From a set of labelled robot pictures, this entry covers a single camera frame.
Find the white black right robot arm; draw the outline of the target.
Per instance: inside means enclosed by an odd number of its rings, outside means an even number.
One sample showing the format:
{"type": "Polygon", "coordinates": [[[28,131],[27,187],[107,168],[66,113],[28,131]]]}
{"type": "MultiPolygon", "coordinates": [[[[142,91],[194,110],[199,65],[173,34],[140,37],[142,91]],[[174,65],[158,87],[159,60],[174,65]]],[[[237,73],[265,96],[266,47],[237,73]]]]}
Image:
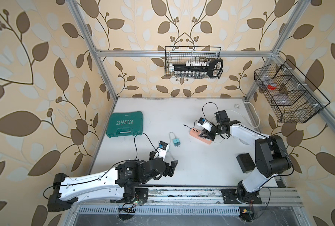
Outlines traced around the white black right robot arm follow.
{"type": "Polygon", "coordinates": [[[240,181],[235,191],[221,190],[222,195],[232,202],[247,204],[258,198],[263,185],[280,173],[290,169],[292,162],[287,154],[284,143],[279,136],[268,136],[254,131],[237,120],[223,122],[217,125],[200,118],[197,123],[203,130],[200,137],[213,141],[216,135],[223,133],[233,136],[255,149],[255,168],[240,181]]]}

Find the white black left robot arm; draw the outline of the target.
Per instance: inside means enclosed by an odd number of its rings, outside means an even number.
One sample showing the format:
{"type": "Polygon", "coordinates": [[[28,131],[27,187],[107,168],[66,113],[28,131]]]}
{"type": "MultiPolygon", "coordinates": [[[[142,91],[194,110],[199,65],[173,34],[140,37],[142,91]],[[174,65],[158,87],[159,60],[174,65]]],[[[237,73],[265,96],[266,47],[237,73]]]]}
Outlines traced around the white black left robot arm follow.
{"type": "Polygon", "coordinates": [[[161,177],[172,177],[178,161],[165,162],[162,158],[149,161],[121,161],[108,171],[82,177],[58,173],[54,177],[53,193],[48,198],[49,212],[61,212],[74,203],[106,199],[128,203],[136,197],[135,187],[161,177]]]}

